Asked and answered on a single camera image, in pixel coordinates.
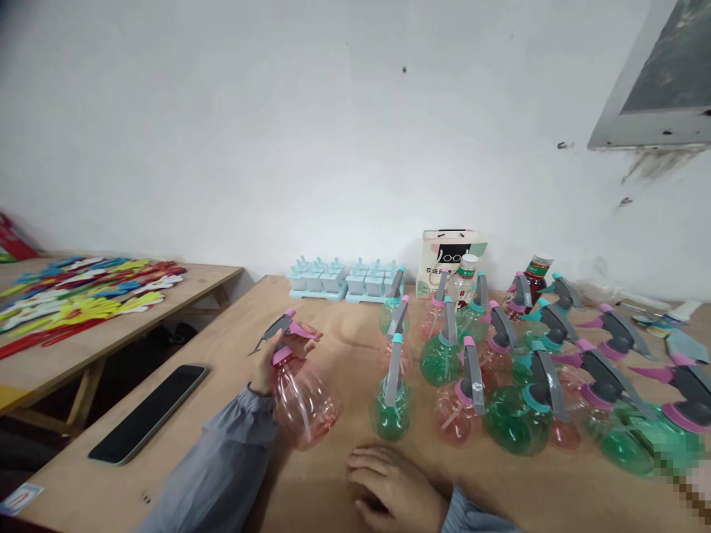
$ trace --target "black phone screen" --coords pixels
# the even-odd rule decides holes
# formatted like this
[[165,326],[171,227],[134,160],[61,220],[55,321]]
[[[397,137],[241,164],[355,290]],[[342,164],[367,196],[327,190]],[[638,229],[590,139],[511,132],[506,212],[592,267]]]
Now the black phone screen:
[[89,452],[89,459],[112,464],[127,463],[177,410],[206,374],[205,366],[179,366]]

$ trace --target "gray sleeve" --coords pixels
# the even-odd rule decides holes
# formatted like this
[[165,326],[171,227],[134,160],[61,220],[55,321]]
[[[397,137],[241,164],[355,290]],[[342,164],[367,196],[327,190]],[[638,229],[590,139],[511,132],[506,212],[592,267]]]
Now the gray sleeve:
[[521,533],[504,518],[480,510],[468,501],[459,487],[454,487],[450,510],[441,533]]
[[267,471],[273,407],[247,386],[206,423],[139,533],[240,531]]

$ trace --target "colorful toy clapper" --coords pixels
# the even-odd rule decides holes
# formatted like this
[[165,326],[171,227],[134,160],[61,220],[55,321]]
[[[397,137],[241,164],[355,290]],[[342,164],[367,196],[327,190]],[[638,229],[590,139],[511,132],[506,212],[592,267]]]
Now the colorful toy clapper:
[[165,297],[159,291],[183,281],[185,272],[175,261],[72,257],[23,274],[0,292],[2,298],[24,291],[0,308],[0,334],[42,331],[0,348],[0,359],[36,344],[49,346],[120,315],[145,312],[160,304]]

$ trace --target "spray bottle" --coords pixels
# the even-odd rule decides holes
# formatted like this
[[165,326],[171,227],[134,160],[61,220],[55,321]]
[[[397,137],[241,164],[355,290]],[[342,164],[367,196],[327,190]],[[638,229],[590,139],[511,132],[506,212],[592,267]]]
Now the spray bottle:
[[[289,309],[262,335],[271,338],[277,331],[285,335],[315,338],[294,320],[296,313]],[[343,411],[343,403],[336,390],[321,376],[321,371],[311,361],[296,357],[291,349],[280,344],[272,355],[274,366],[274,416],[288,441],[296,449],[309,449],[316,445],[336,424]]]
[[607,304],[601,304],[598,309],[602,313],[594,321],[579,324],[578,327],[599,327],[610,332],[612,338],[601,342],[599,350],[612,361],[621,361],[630,350],[634,350],[645,358],[656,361],[650,348],[637,329],[622,315]]
[[479,368],[479,356],[474,339],[464,338],[464,378],[437,389],[435,424],[445,442],[454,446],[464,444],[476,418],[486,413],[484,407],[484,381]]
[[506,303],[506,316],[513,323],[519,322],[526,313],[526,309],[533,307],[531,287],[523,272],[516,273],[516,277],[507,292],[512,292],[513,296]]
[[[383,304],[383,308],[380,311],[380,331],[385,335],[387,329],[390,327],[390,322],[393,321],[393,313],[400,304],[402,299],[402,277],[405,273],[405,267],[401,266],[393,277],[393,284],[390,286],[390,291],[387,293],[387,300]],[[402,324],[405,333],[410,329],[410,321],[405,319]]]
[[435,335],[439,335],[442,330],[443,311],[444,311],[444,289],[447,286],[447,276],[450,271],[442,269],[442,276],[439,278],[439,286],[437,292],[430,300],[427,310],[424,312],[424,319],[420,326],[420,338],[423,341],[428,341]]
[[390,368],[375,391],[375,401],[370,410],[378,436],[391,442],[402,439],[412,425],[412,392],[402,379],[401,351],[402,334],[395,333]]
[[553,273],[553,284],[541,289],[538,292],[548,293],[554,292],[558,295],[558,301],[555,306],[558,307],[566,316],[570,313],[570,308],[575,307],[578,311],[585,312],[587,308],[583,303],[583,298],[580,292],[561,274]]
[[489,324],[479,319],[487,315],[488,301],[487,275],[479,272],[476,278],[476,294],[472,297],[471,303],[457,311],[457,340],[460,343],[467,336],[472,337],[476,343],[487,338]]
[[407,375],[413,366],[413,349],[410,347],[410,343],[407,342],[407,339],[402,337],[404,334],[404,323],[407,320],[407,307],[409,303],[410,296],[403,296],[395,309],[395,312],[393,313],[393,319],[390,321],[390,326],[385,334],[385,348],[383,350],[382,357],[380,358],[381,369],[384,372],[387,372],[390,368],[390,360],[392,358],[393,351],[393,338],[397,333],[401,336],[400,373],[403,376]]
[[514,455],[542,452],[554,420],[570,422],[550,354],[545,349],[535,349],[532,357],[533,382],[496,391],[484,416],[484,427],[491,438]]
[[518,346],[516,331],[504,310],[494,300],[489,302],[489,306],[491,311],[488,318],[494,331],[489,334],[487,346],[480,355],[481,371],[490,374],[487,396],[513,382],[510,352]]
[[642,401],[634,386],[608,358],[585,339],[577,343],[580,352],[572,355],[553,355],[553,360],[582,368],[588,372],[592,383],[564,388],[566,408],[572,424],[554,430],[553,440],[562,449],[578,451],[584,439],[601,446],[605,455],[614,451],[609,438],[615,438],[612,428],[615,420],[612,410],[620,400],[631,402],[642,416],[655,420],[654,412]]
[[[675,362],[686,359],[685,363],[693,363],[678,354],[670,357]],[[695,364],[629,369],[675,387],[685,401],[661,407],[649,404],[657,415],[656,422],[647,420],[632,406],[617,406],[614,414],[629,431],[610,443],[608,448],[614,453],[607,454],[608,458],[635,475],[648,476],[655,469],[687,475],[706,457],[705,435],[711,431],[711,380]]]
[[456,381],[461,372],[457,358],[457,326],[454,303],[449,296],[444,297],[444,328],[432,337],[422,348],[420,370],[431,385],[442,386]]

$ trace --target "human hand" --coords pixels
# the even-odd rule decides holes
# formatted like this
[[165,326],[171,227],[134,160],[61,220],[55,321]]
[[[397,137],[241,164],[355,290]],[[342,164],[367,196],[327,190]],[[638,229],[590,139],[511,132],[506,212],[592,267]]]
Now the human hand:
[[387,512],[357,500],[365,523],[383,533],[438,533],[449,505],[413,463],[380,446],[356,448],[347,461],[349,480],[371,491]]
[[261,396],[269,396],[272,394],[273,373],[272,355],[280,344],[288,346],[296,357],[305,359],[306,355],[316,348],[316,343],[324,336],[323,333],[312,328],[308,324],[302,322],[299,326],[306,329],[309,333],[314,334],[316,339],[307,339],[298,335],[284,335],[283,330],[271,337],[266,343],[262,344],[259,350],[253,355],[254,367],[252,369],[252,383],[250,389]]

